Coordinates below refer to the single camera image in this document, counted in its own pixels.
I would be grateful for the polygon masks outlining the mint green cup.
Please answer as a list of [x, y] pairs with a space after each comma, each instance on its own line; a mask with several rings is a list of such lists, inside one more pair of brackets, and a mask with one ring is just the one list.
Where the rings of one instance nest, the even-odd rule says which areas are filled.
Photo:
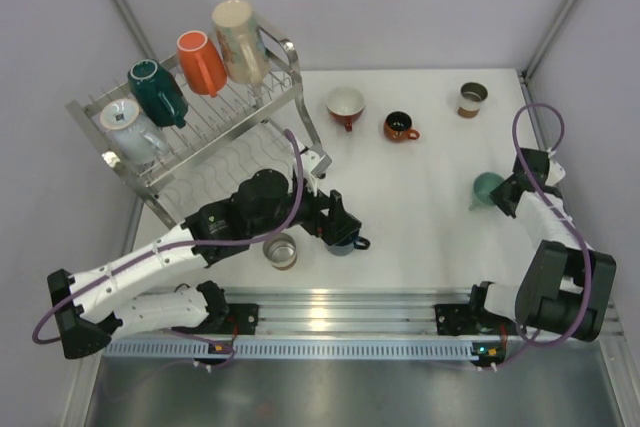
[[504, 182], [504, 178], [494, 172], [481, 173], [472, 184], [470, 210], [481, 207], [493, 207], [495, 202], [491, 193]]

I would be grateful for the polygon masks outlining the orange black round mug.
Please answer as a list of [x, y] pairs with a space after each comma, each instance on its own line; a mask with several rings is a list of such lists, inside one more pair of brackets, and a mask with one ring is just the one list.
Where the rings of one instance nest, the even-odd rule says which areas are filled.
[[412, 118], [403, 111], [394, 111], [387, 115], [383, 132], [385, 137], [393, 142], [418, 140], [420, 132], [413, 128]]

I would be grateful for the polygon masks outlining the red cup white interior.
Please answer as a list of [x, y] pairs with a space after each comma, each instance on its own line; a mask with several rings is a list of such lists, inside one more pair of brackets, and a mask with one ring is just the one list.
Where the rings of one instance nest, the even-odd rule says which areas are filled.
[[365, 99], [360, 90], [340, 86], [332, 89], [325, 101], [330, 116], [340, 123], [347, 132], [353, 130], [355, 122], [365, 111]]

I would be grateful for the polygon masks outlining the tall beige floral mug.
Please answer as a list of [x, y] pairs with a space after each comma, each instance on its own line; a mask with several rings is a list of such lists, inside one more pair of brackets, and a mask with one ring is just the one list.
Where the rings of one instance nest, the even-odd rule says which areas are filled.
[[212, 22], [229, 78], [258, 88], [270, 71], [252, 5], [246, 0], [227, 0], [212, 12]]

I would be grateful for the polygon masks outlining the dark green mug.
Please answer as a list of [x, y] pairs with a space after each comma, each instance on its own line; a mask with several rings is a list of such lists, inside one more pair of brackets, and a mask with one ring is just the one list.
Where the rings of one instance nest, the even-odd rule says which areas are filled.
[[159, 128], [186, 126], [188, 103], [174, 76], [154, 59], [134, 64], [128, 74], [130, 90], [144, 113]]

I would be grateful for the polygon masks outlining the light blue mug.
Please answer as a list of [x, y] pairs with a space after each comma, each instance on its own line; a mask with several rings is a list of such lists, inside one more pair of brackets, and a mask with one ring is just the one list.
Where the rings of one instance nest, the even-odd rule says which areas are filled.
[[153, 163], [170, 152], [166, 136], [136, 100], [121, 98], [109, 103], [100, 113], [100, 124], [134, 165]]

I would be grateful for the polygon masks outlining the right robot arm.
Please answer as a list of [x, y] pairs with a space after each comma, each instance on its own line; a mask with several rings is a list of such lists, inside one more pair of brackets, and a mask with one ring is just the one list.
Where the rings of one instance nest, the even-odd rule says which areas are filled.
[[520, 286], [485, 281], [464, 304], [434, 307], [441, 336], [496, 334], [504, 326], [591, 342], [601, 331], [617, 269], [614, 258], [574, 236], [557, 184], [563, 169], [541, 150], [523, 148], [512, 174], [488, 192], [491, 204], [519, 221], [535, 248]]

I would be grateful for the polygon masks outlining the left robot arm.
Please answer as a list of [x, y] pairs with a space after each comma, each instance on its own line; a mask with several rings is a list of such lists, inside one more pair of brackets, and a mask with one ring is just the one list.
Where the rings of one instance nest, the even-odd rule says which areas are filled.
[[227, 323], [223, 290], [206, 281], [179, 293], [151, 288], [214, 264], [301, 226], [333, 247], [357, 237], [362, 223], [341, 194], [314, 192], [305, 182], [263, 169], [229, 198], [207, 204], [151, 244], [98, 268], [47, 278], [63, 354], [92, 355], [112, 341], [159, 329], [215, 333]]

